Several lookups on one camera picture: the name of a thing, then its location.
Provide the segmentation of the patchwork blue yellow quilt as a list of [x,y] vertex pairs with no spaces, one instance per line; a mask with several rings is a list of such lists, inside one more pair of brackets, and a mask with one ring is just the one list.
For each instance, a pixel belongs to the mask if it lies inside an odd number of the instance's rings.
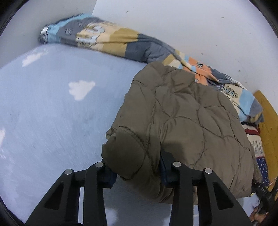
[[138,31],[92,15],[78,14],[45,25],[39,41],[88,48],[147,64],[158,61],[191,72],[198,83],[222,92],[232,102],[241,122],[259,124],[264,121],[263,107],[240,82]]

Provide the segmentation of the light blue cloud bedsheet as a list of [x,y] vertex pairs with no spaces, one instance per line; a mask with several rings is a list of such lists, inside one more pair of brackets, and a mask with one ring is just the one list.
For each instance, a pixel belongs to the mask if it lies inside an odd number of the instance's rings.
[[65,170],[101,160],[105,134],[144,67],[50,44],[1,68],[1,198],[18,223]]

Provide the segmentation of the navy starry pillow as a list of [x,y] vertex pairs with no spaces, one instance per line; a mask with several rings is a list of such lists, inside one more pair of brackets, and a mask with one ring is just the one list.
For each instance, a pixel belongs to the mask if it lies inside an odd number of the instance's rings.
[[257,165],[263,178],[262,184],[264,186],[269,186],[269,172],[265,153],[263,150],[263,143],[260,137],[260,129],[257,128],[255,125],[249,124],[247,122],[241,122],[241,124],[246,132],[248,140],[253,146]]

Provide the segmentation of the olive green quilted hooded jacket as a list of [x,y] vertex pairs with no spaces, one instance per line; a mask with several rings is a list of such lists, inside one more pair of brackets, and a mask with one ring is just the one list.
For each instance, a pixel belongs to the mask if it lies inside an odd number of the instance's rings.
[[104,162],[159,203],[173,201],[173,190],[161,181],[161,150],[191,169],[211,168],[236,198],[249,196],[252,183],[262,181],[231,101],[197,83],[194,74],[160,62],[135,75],[106,138]]

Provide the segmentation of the wooden yellow headboard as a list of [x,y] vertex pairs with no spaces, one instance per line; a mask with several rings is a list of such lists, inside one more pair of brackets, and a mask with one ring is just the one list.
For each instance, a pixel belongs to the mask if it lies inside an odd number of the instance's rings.
[[254,96],[263,107],[264,122],[259,124],[259,128],[268,166],[269,190],[271,190],[277,179],[277,113],[261,91],[256,91]]

